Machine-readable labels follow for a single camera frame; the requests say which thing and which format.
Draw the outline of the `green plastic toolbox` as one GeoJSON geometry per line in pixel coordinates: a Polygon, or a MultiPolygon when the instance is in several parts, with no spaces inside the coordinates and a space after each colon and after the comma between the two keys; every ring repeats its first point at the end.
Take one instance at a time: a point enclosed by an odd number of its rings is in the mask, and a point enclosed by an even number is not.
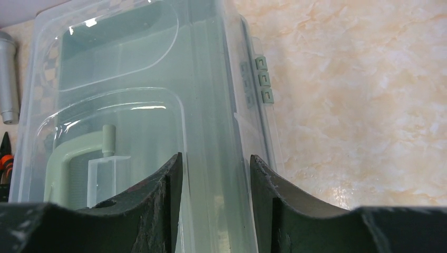
{"type": "Polygon", "coordinates": [[[233,1],[69,1],[35,18],[11,202],[93,205],[182,153],[177,252],[258,252],[271,89],[233,1]]]}

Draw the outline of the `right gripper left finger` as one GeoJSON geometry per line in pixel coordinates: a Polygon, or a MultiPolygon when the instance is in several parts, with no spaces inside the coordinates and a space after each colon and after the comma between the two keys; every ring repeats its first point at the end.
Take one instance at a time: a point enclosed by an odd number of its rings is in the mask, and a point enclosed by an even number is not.
{"type": "Polygon", "coordinates": [[[183,181],[182,154],[92,208],[1,204],[1,252],[174,252],[183,181]]]}

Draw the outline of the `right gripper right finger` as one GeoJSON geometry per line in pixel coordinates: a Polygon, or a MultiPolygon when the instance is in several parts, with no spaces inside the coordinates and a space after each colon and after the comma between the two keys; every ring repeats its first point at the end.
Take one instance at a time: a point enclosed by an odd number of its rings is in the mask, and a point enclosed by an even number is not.
{"type": "Polygon", "coordinates": [[[446,252],[445,207],[359,207],[322,201],[250,158],[260,252],[446,252]]]}

